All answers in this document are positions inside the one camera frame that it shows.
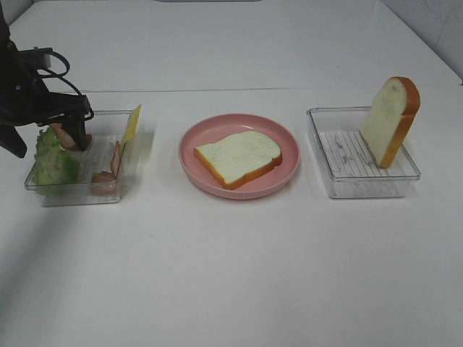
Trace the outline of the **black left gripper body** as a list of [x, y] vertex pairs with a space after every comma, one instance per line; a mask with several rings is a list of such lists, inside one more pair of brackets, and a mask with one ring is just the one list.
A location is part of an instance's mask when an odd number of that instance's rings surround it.
[[[22, 126], [36, 123], [39, 126], [51, 123], [88, 121], [94, 112], [83, 95], [64, 76], [70, 64], [61, 54], [50, 56], [51, 67], [34, 69], [19, 55], [10, 38], [9, 26], [1, 18], [1, 124]], [[56, 78], [68, 84], [73, 94], [53, 93], [48, 90], [45, 79]]]

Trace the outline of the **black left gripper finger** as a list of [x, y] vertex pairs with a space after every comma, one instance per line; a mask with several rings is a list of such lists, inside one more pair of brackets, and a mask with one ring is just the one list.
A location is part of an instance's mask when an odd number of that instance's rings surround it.
[[62, 124], [62, 129], [72, 137], [80, 151], [85, 151], [87, 149], [88, 137], [85, 131], [85, 122], [83, 120], [71, 121]]
[[0, 126], [0, 143], [1, 146], [16, 155], [18, 158], [24, 158], [27, 152], [27, 145], [12, 126]]

